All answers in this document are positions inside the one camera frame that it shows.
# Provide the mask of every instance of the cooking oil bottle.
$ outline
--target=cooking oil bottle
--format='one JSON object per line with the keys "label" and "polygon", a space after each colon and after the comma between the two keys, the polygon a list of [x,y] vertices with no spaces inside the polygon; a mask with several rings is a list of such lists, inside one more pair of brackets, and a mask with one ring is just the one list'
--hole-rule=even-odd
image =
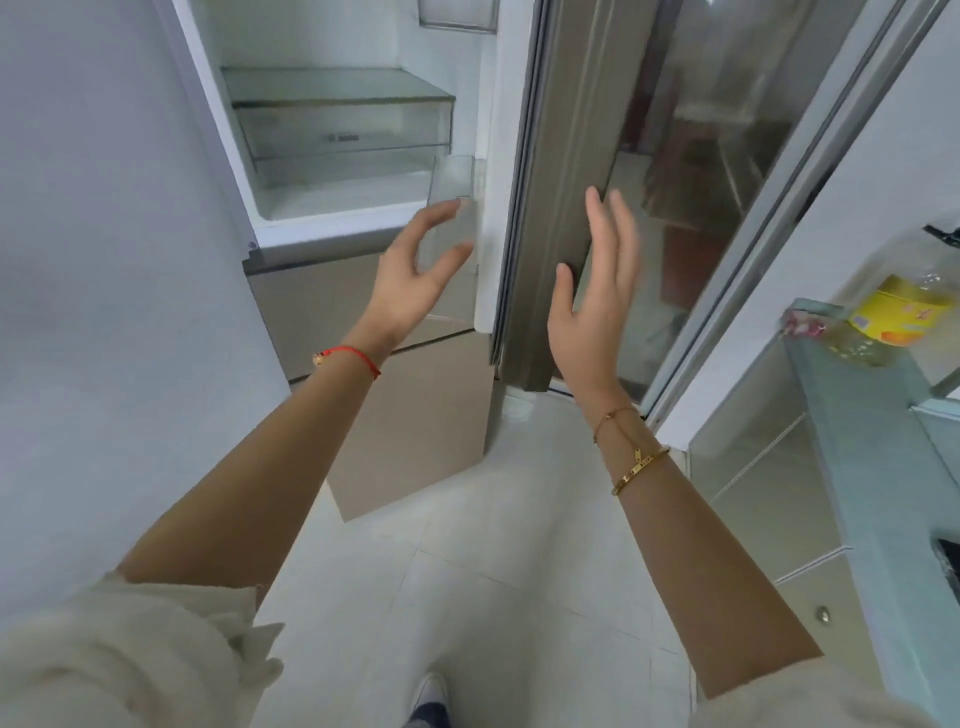
{"label": "cooking oil bottle", "polygon": [[888,246],[883,277],[861,291],[848,317],[823,334],[825,343],[850,361],[890,364],[899,348],[922,339],[960,298],[960,228],[932,225]]}

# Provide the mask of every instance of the white sleeve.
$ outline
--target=white sleeve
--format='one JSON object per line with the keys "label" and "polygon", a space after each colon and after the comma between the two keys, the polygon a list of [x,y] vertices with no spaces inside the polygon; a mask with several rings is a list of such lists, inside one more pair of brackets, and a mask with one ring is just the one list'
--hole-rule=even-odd
{"label": "white sleeve", "polygon": [[283,667],[253,589],[114,574],[0,638],[0,724],[235,728]]}
{"label": "white sleeve", "polygon": [[690,728],[936,728],[915,705],[870,690],[826,658],[797,663],[700,706]]}

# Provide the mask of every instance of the white floor tile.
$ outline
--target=white floor tile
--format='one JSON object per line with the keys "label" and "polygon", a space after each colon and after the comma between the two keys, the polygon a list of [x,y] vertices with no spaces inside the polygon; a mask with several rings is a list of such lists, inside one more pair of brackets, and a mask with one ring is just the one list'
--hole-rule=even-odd
{"label": "white floor tile", "polygon": [[659,598],[588,429],[554,424],[540,443],[541,422],[576,418],[572,403],[542,397],[529,423],[506,423],[420,548],[652,640]]}
{"label": "white floor tile", "polygon": [[260,612],[286,669],[254,726],[398,726],[431,666],[457,728],[683,724],[683,647],[582,416],[509,415],[484,462],[388,508],[343,523],[322,490]]}
{"label": "white floor tile", "polygon": [[258,621],[284,621],[274,647],[284,672],[254,726],[338,726],[410,567],[415,544],[343,524],[318,498]]}
{"label": "white floor tile", "polygon": [[690,697],[662,688],[650,689],[651,728],[686,728],[690,720]]}
{"label": "white floor tile", "polygon": [[685,656],[658,647],[651,654],[650,682],[658,688],[679,692],[689,698],[690,663]]}
{"label": "white floor tile", "polygon": [[430,667],[458,728],[637,726],[648,646],[470,570],[418,553],[355,696],[355,724],[399,725]]}

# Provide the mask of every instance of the gold bracelet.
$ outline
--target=gold bracelet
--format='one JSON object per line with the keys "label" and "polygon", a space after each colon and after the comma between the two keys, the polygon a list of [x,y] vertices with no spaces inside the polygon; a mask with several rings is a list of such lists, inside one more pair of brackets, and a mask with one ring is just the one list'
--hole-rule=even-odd
{"label": "gold bracelet", "polygon": [[600,428],[603,426],[604,422],[606,422],[607,420],[612,420],[621,412],[626,412],[631,409],[634,409],[634,406],[632,404],[628,404],[626,407],[620,407],[619,409],[614,409],[613,412],[608,412],[606,415],[604,415],[603,420],[601,420],[600,424],[596,427],[595,430],[593,430],[593,444],[594,445],[597,444],[597,435],[600,434]]}
{"label": "gold bracelet", "polygon": [[640,448],[634,450],[634,458],[636,458],[636,465],[630,468],[630,471],[621,477],[614,485],[611,493],[615,496],[620,495],[620,491],[627,487],[631,480],[633,480],[640,471],[646,468],[650,463],[656,460],[661,455],[665,455],[670,451],[670,448],[660,448],[657,452],[652,455],[647,455],[646,457],[640,452]]}

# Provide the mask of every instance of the sneaker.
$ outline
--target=sneaker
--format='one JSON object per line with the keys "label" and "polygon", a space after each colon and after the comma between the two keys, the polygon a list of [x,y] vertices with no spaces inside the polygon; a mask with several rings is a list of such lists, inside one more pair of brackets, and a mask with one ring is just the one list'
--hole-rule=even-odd
{"label": "sneaker", "polygon": [[450,728],[446,682],[438,672],[427,672],[417,685],[410,705],[409,722],[422,721],[430,728]]}

